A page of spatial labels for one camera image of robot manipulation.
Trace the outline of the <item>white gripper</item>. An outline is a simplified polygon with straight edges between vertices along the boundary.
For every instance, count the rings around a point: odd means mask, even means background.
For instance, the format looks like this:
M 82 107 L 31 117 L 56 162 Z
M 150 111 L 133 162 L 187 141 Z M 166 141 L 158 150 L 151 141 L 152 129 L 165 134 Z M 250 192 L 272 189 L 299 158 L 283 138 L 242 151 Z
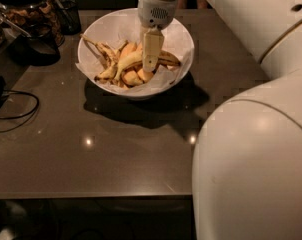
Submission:
M 138 0 L 138 16 L 143 26 L 140 31 L 142 64 L 146 72 L 153 71 L 158 63 L 164 43 L 164 36 L 158 28 L 165 29 L 172 22 L 177 1 Z

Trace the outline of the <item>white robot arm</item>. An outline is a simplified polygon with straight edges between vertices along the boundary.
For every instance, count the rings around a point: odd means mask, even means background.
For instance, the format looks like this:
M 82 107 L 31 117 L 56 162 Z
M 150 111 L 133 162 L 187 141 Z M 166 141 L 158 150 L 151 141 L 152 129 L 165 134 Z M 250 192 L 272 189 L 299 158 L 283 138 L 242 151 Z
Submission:
M 302 240 L 302 0 L 207 0 L 269 77 L 206 120 L 197 240 Z

